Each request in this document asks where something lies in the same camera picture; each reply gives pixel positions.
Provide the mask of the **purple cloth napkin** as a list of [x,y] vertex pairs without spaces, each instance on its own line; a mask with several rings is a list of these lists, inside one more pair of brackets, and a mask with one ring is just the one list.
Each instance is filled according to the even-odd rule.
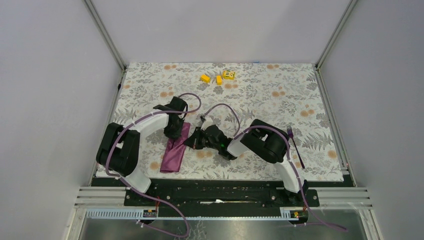
[[167,141],[159,170],[161,173],[176,173],[180,171],[186,149],[184,142],[189,137],[190,128],[191,124],[185,122],[182,126],[181,136]]

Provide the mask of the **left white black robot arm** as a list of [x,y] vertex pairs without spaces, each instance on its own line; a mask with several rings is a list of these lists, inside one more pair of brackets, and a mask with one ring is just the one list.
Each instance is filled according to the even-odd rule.
[[103,167],[109,163],[108,172],[137,190],[135,197],[144,206],[154,202],[155,192],[149,188],[150,178],[138,168],[140,141],[158,130],[163,130],[169,140],[176,141],[182,136],[184,126],[184,117],[179,115],[187,110],[188,104],[174,96],[170,103],[155,106],[141,121],[130,123],[130,127],[115,122],[106,127],[96,162]]

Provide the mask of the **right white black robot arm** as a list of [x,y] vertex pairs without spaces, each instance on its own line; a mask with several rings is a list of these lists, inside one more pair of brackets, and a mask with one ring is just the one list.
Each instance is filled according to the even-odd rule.
[[245,152],[253,152],[275,167],[291,205],[299,206],[307,199],[308,183],[290,163],[288,134],[262,120],[255,119],[234,138],[227,137],[215,124],[203,124],[196,127],[183,144],[194,150],[214,149],[228,161],[237,159]]

